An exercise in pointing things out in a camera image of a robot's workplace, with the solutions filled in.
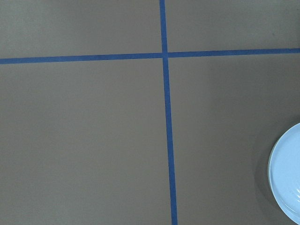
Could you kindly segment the light blue plate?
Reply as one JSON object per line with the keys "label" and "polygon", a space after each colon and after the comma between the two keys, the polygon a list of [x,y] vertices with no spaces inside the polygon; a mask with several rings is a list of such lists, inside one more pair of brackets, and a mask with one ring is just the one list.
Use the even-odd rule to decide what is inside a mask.
{"label": "light blue plate", "polygon": [[268,161],[268,180],[280,209],[300,223],[300,125],[283,133],[274,144]]}

